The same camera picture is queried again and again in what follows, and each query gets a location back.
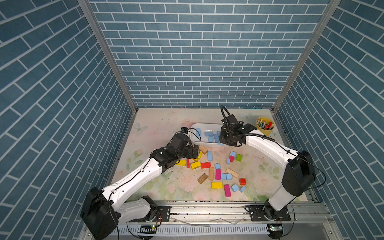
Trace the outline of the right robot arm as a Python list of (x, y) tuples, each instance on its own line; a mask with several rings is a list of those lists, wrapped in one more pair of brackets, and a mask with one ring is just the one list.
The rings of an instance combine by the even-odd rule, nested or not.
[(287, 205), (311, 188), (317, 179), (313, 158), (306, 151), (298, 152), (285, 147), (263, 134), (256, 126), (244, 124), (221, 106), (223, 116), (219, 142), (232, 146), (252, 147), (273, 160), (284, 172), (279, 188), (262, 208), (267, 220), (275, 221), (286, 211)]

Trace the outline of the white rectangular plastic tray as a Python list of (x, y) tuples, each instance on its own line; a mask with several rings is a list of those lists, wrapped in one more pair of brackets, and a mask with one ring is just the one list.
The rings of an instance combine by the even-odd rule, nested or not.
[[(220, 142), (218, 143), (209, 143), (208, 137), (205, 136), (205, 132), (213, 132), (214, 134), (217, 131), (221, 131), (222, 125), (219, 124), (206, 124), (206, 123), (196, 123), (191, 128), (189, 128), (189, 137), (194, 145), (204, 146), (204, 147), (219, 147), (223, 146)], [(196, 129), (201, 129), (201, 138), (197, 136)]]

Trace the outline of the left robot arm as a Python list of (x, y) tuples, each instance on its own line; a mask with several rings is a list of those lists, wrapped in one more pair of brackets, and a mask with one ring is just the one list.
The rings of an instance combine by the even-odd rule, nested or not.
[(124, 206), (125, 201), (146, 183), (174, 167), (181, 159), (195, 159), (199, 146), (184, 133), (173, 135), (164, 147), (153, 150), (149, 158), (121, 180), (103, 189), (94, 187), (85, 197), (80, 217), (96, 240), (103, 240), (119, 221), (152, 219), (157, 205), (148, 196)]

